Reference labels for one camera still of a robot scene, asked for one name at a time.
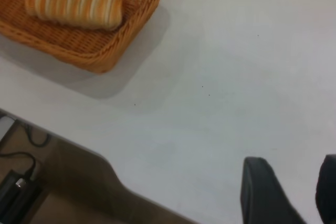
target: bread roll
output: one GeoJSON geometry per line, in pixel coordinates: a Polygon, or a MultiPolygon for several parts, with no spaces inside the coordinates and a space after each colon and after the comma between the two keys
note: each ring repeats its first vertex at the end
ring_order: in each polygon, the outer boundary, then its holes
{"type": "Polygon", "coordinates": [[[25,0],[25,7],[30,16],[62,25],[114,30],[122,22],[122,0],[25,0]]]}

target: black cable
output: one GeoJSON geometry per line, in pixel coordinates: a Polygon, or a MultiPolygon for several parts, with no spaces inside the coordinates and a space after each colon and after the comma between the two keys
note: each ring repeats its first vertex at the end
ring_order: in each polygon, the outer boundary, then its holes
{"type": "Polygon", "coordinates": [[[32,154],[28,152],[12,152],[12,153],[4,153],[4,154],[0,153],[0,157],[11,157],[11,156],[16,156],[16,155],[25,155],[27,157],[30,157],[31,160],[33,160],[33,164],[31,165],[31,167],[24,173],[24,177],[27,179],[30,179],[36,167],[36,159],[32,154]]]}
{"type": "Polygon", "coordinates": [[[24,129],[25,129],[25,132],[26,132],[26,135],[27,135],[27,138],[28,138],[28,141],[35,147],[37,148],[42,148],[42,147],[45,147],[47,144],[49,144],[50,142],[50,139],[51,139],[51,136],[49,134],[47,134],[45,140],[40,143],[40,144],[37,144],[33,141],[33,128],[27,124],[24,124],[23,125],[24,129]]]}

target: brown floor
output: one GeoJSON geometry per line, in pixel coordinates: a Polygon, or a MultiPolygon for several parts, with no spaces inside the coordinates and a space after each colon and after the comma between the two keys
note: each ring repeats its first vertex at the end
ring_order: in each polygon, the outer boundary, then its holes
{"type": "MultiPolygon", "coordinates": [[[[44,132],[34,129],[34,141],[43,141],[44,137],[44,132]]],[[[44,183],[46,193],[26,223],[192,224],[132,194],[101,157],[66,141],[53,137],[48,146],[33,147],[23,127],[17,124],[0,147],[2,153],[27,151],[38,160],[35,177],[44,183]]],[[[24,157],[0,158],[0,181],[10,169],[24,172],[30,165],[31,161],[24,157]]]]}

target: basket rim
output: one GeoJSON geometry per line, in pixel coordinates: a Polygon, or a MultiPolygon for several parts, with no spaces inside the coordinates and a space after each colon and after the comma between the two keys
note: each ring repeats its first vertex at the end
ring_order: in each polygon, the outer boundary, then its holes
{"type": "Polygon", "coordinates": [[[73,51],[73,50],[70,50],[70,49],[65,49],[65,48],[63,48],[59,45],[55,45],[55,44],[49,43],[49,42],[47,42],[43,39],[39,39],[39,38],[35,37],[34,35],[24,31],[23,29],[12,26],[12,25],[8,24],[7,22],[2,21],[1,19],[0,19],[0,33],[2,33],[3,35],[5,35],[9,38],[12,37],[12,35],[14,35],[14,34],[16,36],[23,37],[23,38],[25,38],[25,40],[29,41],[28,44],[39,45],[38,49],[40,49],[40,50],[42,50],[46,53],[49,53],[51,50],[53,50],[54,53],[52,55],[56,56],[57,58],[59,58],[60,55],[67,54],[67,55],[72,55],[72,57],[74,57],[74,58],[81,58],[82,60],[83,59],[92,60],[93,58],[99,57],[105,51],[112,48],[114,46],[114,44],[116,44],[118,42],[119,39],[124,37],[124,34],[128,31],[128,28],[130,27],[130,25],[133,22],[135,22],[136,17],[140,14],[142,8],[145,7],[146,5],[150,4],[150,3],[151,3],[151,0],[145,0],[143,2],[143,4],[139,5],[138,8],[136,9],[136,11],[131,15],[131,17],[117,31],[115,36],[104,47],[102,47],[101,49],[99,49],[96,52],[79,53],[77,51],[73,51]]]}

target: white table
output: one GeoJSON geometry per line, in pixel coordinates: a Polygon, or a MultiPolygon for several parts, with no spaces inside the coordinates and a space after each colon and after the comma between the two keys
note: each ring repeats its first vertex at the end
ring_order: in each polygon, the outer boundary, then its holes
{"type": "Polygon", "coordinates": [[[104,156],[131,190],[196,221],[241,223],[243,159],[273,166],[321,223],[336,153],[335,0],[162,0],[102,76],[0,37],[0,108],[104,156]]]}

